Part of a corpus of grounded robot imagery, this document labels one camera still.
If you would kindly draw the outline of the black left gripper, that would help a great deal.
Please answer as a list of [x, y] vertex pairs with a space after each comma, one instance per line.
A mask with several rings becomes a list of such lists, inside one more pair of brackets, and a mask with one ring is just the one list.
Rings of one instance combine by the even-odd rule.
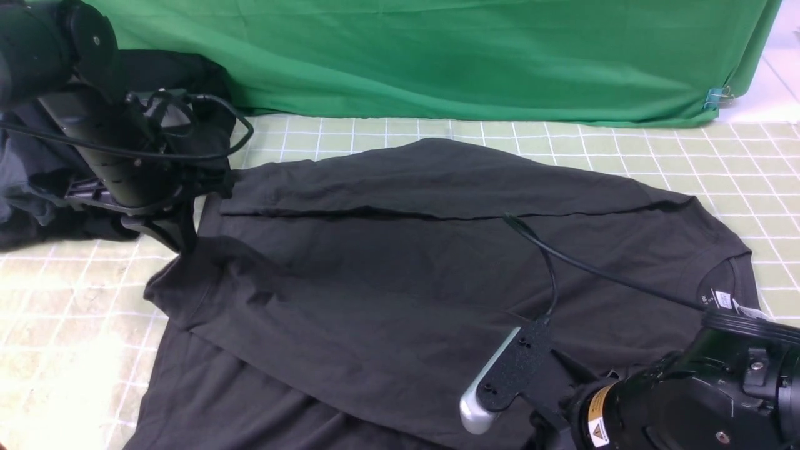
[[164, 162], [118, 159], [93, 166], [95, 176], [71, 180], [64, 199], [75, 208], [111, 211], [120, 225], [145, 234], [174, 253], [190, 253], [198, 236], [194, 228], [197, 197], [228, 198], [234, 185], [225, 159]]

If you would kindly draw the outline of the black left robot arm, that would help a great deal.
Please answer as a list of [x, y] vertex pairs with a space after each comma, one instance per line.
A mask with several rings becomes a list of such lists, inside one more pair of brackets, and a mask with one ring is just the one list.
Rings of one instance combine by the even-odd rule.
[[2, 251], [145, 234], [187, 253], [194, 200], [231, 194], [237, 120], [203, 55], [120, 49], [83, 1], [3, 1]]

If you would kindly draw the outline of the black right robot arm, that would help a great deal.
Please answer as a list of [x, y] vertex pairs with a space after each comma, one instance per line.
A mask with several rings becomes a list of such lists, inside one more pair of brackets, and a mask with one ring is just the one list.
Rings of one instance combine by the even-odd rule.
[[526, 449], [797, 449], [798, 329], [712, 312], [682, 351], [591, 376], [569, 362], [558, 432], [532, 413]]

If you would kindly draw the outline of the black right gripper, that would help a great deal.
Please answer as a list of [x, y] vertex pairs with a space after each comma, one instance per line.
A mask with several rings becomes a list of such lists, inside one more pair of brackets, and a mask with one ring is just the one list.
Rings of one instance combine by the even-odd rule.
[[602, 388], [619, 381], [614, 371], [597, 376], [563, 352], [545, 357], [522, 398], [531, 406], [532, 435], [523, 449], [594, 449], [588, 407]]

